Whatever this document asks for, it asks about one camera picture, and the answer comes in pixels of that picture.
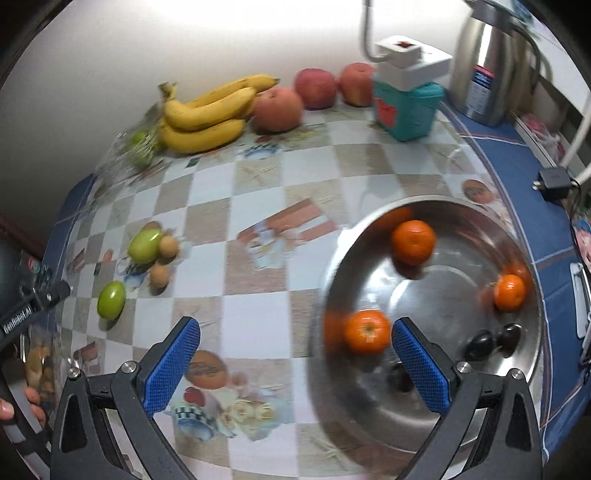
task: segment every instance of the brown circle print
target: brown circle print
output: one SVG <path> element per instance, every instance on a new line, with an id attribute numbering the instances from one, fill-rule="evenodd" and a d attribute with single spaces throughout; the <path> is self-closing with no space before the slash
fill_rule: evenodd
<path id="1" fill-rule="evenodd" d="M 215 353 L 199 350 L 193 355 L 185 378 L 196 387 L 216 390 L 226 385 L 228 369 Z"/>
<path id="2" fill-rule="evenodd" d="M 462 183 L 462 190 L 468 200 L 485 205 L 495 199 L 495 194 L 489 187 L 478 180 L 466 180 Z"/>

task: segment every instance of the teal box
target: teal box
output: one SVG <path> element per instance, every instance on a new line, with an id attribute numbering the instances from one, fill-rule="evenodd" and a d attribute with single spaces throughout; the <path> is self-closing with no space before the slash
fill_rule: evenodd
<path id="1" fill-rule="evenodd" d="M 425 137 L 431 130 L 444 90 L 438 83 L 427 83 L 401 92 L 374 76 L 374 115 L 396 140 Z"/>

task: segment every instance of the blue textured pad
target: blue textured pad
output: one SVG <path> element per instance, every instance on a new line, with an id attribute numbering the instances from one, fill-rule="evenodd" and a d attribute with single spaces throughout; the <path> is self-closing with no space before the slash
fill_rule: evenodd
<path id="1" fill-rule="evenodd" d="M 402 320 L 394 322 L 392 345 L 427 408 L 443 415 L 451 402 L 447 379 Z"/>
<path id="2" fill-rule="evenodd" d="M 144 410 L 151 417 L 168 405 L 174 390 L 189 367 L 199 346 L 201 330 L 197 320 L 191 319 L 148 377 L 144 393 Z"/>

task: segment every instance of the black power adapter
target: black power adapter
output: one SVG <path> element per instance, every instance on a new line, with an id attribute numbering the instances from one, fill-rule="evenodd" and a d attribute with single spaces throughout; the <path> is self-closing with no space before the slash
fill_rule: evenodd
<path id="1" fill-rule="evenodd" d="M 565 199 L 577 184 L 570 178 L 564 167 L 542 168 L 533 188 L 538 190 L 546 202 Z"/>

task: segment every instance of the stainless steel basin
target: stainless steel basin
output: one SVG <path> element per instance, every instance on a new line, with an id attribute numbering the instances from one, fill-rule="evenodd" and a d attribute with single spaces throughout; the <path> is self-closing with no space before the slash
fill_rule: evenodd
<path id="1" fill-rule="evenodd" d="M 401 221 L 426 221 L 437 234 L 436 249 L 422 267 L 392 261 L 391 232 Z M 493 308 L 491 283 L 508 265 L 530 272 L 528 297 L 516 313 Z M 352 356 L 342 339 L 347 317 L 362 309 L 379 309 L 391 322 L 410 317 L 426 338 L 452 360 L 479 330 L 497 332 L 515 322 L 522 327 L 517 350 L 499 352 L 473 367 L 505 375 L 521 369 L 530 380 L 540 348 L 541 300 L 529 260 L 501 224 L 461 200 L 420 196 L 392 203 L 344 231 L 321 287 L 311 336 L 310 381 L 322 382 L 336 400 L 344 424 L 361 436 L 390 448 L 414 453 L 439 415 L 430 412 L 416 389 L 406 393 L 387 380 L 399 362 L 390 347 L 377 358 Z M 463 445 L 476 439 L 483 411 L 477 411 Z"/>

